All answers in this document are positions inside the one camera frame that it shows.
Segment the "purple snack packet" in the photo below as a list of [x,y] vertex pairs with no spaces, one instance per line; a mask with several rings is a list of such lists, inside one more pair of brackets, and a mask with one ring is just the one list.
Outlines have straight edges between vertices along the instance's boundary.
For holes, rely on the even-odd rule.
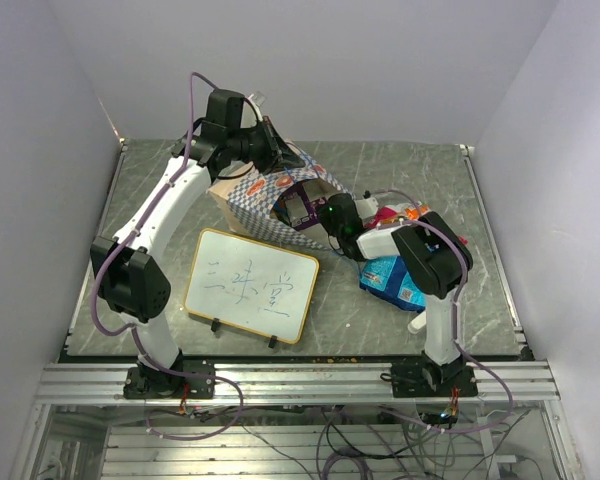
[[319,223],[317,213],[327,203],[327,190],[321,180],[304,180],[285,191],[280,202],[290,227],[303,231]]

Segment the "blue checkered paper bag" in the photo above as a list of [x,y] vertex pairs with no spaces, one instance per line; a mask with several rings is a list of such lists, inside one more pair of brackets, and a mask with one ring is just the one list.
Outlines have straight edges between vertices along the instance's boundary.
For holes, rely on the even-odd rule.
[[290,227],[280,197],[294,184],[313,179],[323,182],[327,200],[349,190],[304,150],[295,144],[290,146],[305,161],[304,168],[263,175],[249,164],[232,173],[229,179],[217,181],[208,193],[235,233],[272,243],[329,250],[337,242],[327,235],[320,222],[303,231]]

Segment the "pink snack packet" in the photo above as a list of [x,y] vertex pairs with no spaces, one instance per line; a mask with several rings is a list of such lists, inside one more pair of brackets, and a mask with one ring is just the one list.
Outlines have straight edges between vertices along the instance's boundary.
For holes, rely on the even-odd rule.
[[393,210],[389,208],[390,205],[381,207],[376,216],[372,218],[368,223],[365,224],[367,228],[373,228],[380,224],[394,223],[401,217],[398,217]]

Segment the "teal snack packet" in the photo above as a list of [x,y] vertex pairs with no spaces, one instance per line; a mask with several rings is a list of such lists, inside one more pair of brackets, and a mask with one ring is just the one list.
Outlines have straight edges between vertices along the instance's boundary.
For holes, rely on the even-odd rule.
[[425,295],[398,256],[368,260],[361,271],[359,287],[401,310],[422,312],[426,307]]

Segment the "orange snack packet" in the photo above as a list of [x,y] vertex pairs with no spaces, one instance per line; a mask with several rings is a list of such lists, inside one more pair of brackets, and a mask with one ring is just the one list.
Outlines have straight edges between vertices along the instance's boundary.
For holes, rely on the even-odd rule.
[[419,203],[417,206],[414,206],[408,202],[403,202],[392,204],[389,208],[393,210],[398,217],[409,220],[418,220],[423,214],[430,211],[429,206],[424,203]]

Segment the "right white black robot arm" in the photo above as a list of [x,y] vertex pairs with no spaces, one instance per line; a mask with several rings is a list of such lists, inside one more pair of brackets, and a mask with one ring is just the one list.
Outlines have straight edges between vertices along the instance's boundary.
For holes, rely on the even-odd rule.
[[344,256],[356,261],[400,257],[415,286],[426,298],[426,341],[422,354],[422,387],[445,394],[456,383],[468,354],[460,340],[459,304],[473,259],[439,214],[429,211],[366,229],[351,195],[332,196],[317,210],[326,233]]

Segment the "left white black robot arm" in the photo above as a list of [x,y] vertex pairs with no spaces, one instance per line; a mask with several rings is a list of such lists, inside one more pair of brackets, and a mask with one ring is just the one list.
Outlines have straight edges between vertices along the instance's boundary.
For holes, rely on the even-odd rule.
[[162,397],[182,389],[185,372],[164,313],[171,284],[160,261],[186,212],[234,162],[263,175],[305,165],[252,99],[215,88],[205,115],[191,122],[182,154],[169,160],[139,210],[90,247],[91,320],[108,337],[131,333],[140,376]]

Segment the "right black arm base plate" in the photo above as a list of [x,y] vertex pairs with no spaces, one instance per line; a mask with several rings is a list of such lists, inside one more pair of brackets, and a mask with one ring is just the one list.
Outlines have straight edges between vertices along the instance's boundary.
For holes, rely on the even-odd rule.
[[426,355],[405,357],[393,363],[380,379],[391,385],[395,398],[476,397],[478,387],[473,369],[462,357],[437,365]]

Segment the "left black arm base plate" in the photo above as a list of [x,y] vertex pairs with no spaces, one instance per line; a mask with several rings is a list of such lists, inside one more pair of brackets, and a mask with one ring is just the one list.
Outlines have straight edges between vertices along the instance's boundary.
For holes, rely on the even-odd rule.
[[185,376],[172,375],[141,362],[127,372],[123,397],[127,400],[182,398],[211,399],[214,394],[214,367],[206,361],[184,360],[175,367]]

